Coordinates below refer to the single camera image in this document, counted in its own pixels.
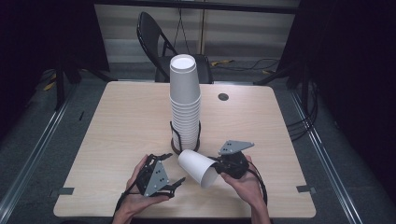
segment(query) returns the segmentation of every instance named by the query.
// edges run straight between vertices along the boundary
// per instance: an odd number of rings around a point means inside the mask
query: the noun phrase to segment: wrist
[[[113,224],[124,224],[124,223],[130,223],[132,218],[134,217],[133,213],[130,213],[124,209],[122,209],[122,207],[119,209],[119,211],[117,211],[114,214],[114,221]]]

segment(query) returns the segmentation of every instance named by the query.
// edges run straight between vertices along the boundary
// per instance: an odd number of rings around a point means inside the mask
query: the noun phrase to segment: stack of paper cups
[[[172,126],[180,135],[173,132],[173,145],[180,151],[194,150],[200,132],[201,90],[196,63],[190,55],[180,54],[171,60],[169,98]]]

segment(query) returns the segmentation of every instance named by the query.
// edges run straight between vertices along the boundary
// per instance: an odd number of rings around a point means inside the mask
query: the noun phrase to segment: wall
[[[300,1],[216,0],[214,2],[297,7]],[[110,63],[149,61],[136,38],[137,17],[141,11],[147,11],[160,24],[171,42],[176,37],[179,20],[176,8],[96,5],[95,9]],[[293,18],[293,15],[272,13],[182,9],[182,20],[190,53],[202,52],[209,57],[209,60],[279,59],[288,39]],[[176,45],[179,53],[188,52],[181,27]]]

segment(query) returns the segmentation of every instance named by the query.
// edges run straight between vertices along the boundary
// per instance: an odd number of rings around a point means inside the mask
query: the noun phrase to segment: black curtain
[[[0,32],[0,137],[58,59],[68,56],[108,71],[91,1],[1,1]]]

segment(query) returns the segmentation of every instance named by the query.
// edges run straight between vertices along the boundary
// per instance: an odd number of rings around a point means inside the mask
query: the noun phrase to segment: black tape
[[[311,194],[317,193],[315,188],[311,188],[307,185],[297,186],[296,188],[299,193],[302,193],[302,192],[310,192]]]

